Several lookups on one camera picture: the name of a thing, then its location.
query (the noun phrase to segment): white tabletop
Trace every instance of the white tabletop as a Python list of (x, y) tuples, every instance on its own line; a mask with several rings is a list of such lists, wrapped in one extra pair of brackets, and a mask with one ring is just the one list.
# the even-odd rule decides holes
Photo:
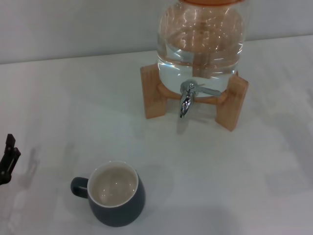
[[(0, 186), (1, 235), (313, 234), (313, 36), (247, 42), (250, 82), (234, 132), (195, 104), (146, 120), (139, 69), (156, 52), (0, 66), (0, 144), (22, 155)], [(144, 211), (110, 228), (73, 177), (124, 160), (146, 189)]]

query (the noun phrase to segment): water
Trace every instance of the water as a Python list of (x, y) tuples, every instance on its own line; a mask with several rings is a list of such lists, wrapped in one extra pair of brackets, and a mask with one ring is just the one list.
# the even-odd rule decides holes
[(92, 196), (105, 206), (116, 206), (131, 198), (136, 189), (136, 178), (124, 168), (108, 169), (95, 179)]
[(181, 27), (168, 36), (159, 33), (159, 74), (169, 90), (180, 94), (181, 83), (188, 79), (207, 88), (226, 90), (229, 78), (236, 73), (243, 45), (240, 15), (233, 11), (230, 16), (228, 21), (222, 18)]

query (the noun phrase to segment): ceramic mug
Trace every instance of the ceramic mug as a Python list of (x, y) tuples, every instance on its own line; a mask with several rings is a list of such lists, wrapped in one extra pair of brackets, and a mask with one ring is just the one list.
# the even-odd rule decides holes
[(125, 162), (108, 162), (89, 179), (76, 177), (70, 185), (74, 195), (87, 198), (95, 217), (102, 223), (121, 227), (141, 214), (145, 191), (134, 168)]

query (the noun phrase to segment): black object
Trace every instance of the black object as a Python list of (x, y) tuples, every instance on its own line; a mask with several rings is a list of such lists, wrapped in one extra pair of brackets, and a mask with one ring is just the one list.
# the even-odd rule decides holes
[(132, 223), (141, 214), (145, 204), (145, 191), (139, 176), (138, 187), (132, 198), (125, 204), (117, 207), (106, 207), (91, 198), (88, 179), (86, 178), (74, 178), (70, 188), (74, 195), (87, 198), (95, 217), (100, 222), (111, 227), (122, 227)]
[(18, 148), (15, 148), (15, 138), (8, 134), (5, 142), (4, 156), (0, 162), (0, 185), (7, 184), (11, 181), (11, 174), (21, 155)]

